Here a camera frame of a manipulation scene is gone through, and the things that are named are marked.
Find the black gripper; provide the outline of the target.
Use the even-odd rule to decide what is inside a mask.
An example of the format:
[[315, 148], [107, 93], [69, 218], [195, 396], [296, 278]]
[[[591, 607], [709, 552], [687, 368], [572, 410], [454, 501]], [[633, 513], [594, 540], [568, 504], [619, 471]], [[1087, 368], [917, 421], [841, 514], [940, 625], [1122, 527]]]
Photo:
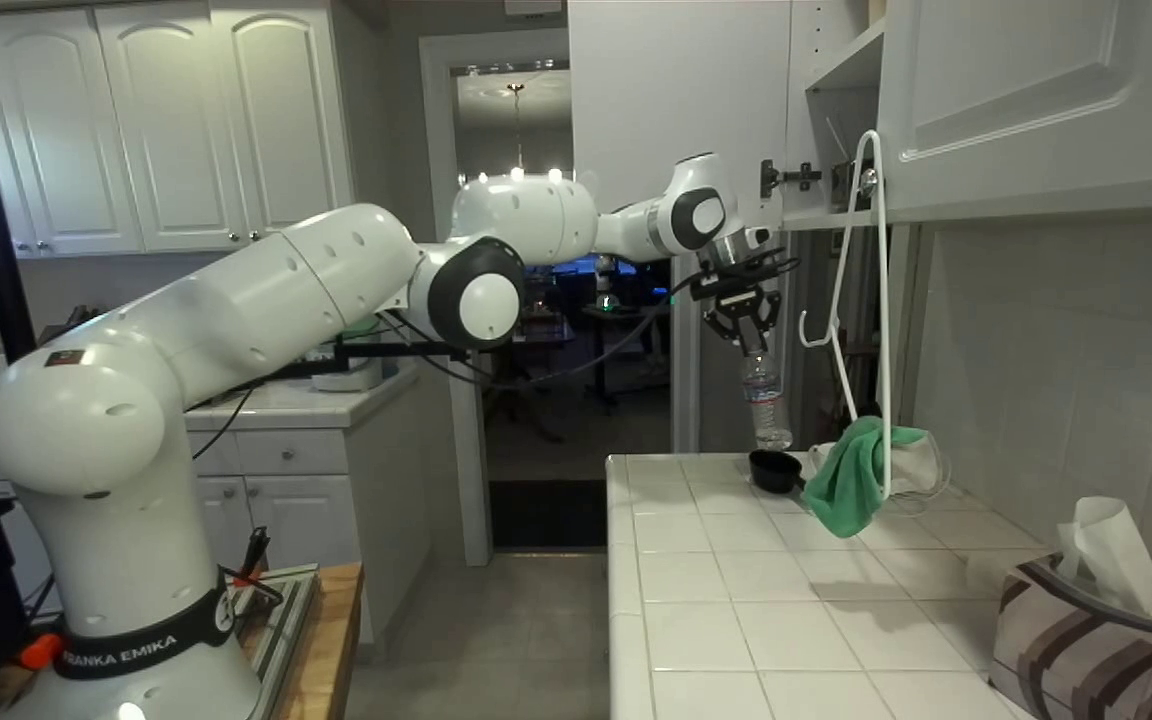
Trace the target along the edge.
[[775, 277], [790, 266], [778, 236], [767, 222], [732, 233], [691, 278], [691, 298], [704, 307], [704, 322], [737, 339], [743, 357], [778, 351], [778, 288]]

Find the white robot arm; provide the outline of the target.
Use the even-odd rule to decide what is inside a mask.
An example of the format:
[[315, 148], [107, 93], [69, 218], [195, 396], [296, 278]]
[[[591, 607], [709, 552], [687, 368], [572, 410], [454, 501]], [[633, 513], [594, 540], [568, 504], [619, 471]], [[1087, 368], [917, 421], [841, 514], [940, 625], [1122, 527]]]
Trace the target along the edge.
[[504, 170], [454, 186], [434, 245], [379, 204], [328, 207], [12, 359], [0, 477], [45, 540], [62, 618], [56, 659], [0, 720], [255, 720], [264, 678], [195, 491], [195, 403], [376, 311], [490, 348], [516, 332], [535, 264], [691, 256], [717, 292], [750, 282], [767, 250], [770, 228], [739, 212], [712, 153], [613, 212], [568, 177]]

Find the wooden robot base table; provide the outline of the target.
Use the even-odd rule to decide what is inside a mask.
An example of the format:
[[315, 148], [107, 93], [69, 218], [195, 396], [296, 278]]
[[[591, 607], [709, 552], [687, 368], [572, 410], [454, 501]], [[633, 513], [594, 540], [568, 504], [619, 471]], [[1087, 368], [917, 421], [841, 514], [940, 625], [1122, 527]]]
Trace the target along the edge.
[[0, 720], [339, 720], [361, 639], [361, 563], [234, 581], [229, 651], [200, 649], [124, 678], [0, 666]]

